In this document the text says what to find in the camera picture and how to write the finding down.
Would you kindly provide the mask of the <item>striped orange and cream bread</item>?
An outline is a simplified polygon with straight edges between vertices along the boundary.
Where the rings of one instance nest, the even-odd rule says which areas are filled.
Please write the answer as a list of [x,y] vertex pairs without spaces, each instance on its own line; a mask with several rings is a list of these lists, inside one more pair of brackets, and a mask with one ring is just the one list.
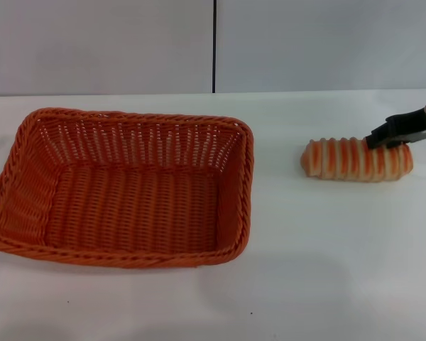
[[379,183],[399,180],[413,170],[410,148],[380,146],[370,149],[365,139],[311,140],[300,164],[309,178]]

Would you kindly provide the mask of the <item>orange woven plastic basket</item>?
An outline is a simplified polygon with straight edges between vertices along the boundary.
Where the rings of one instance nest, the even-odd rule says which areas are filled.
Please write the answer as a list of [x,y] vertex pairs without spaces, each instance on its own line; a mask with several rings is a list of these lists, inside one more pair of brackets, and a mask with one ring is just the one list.
[[43,108],[0,175],[0,251],[118,268],[223,264],[249,240],[253,134],[230,117]]

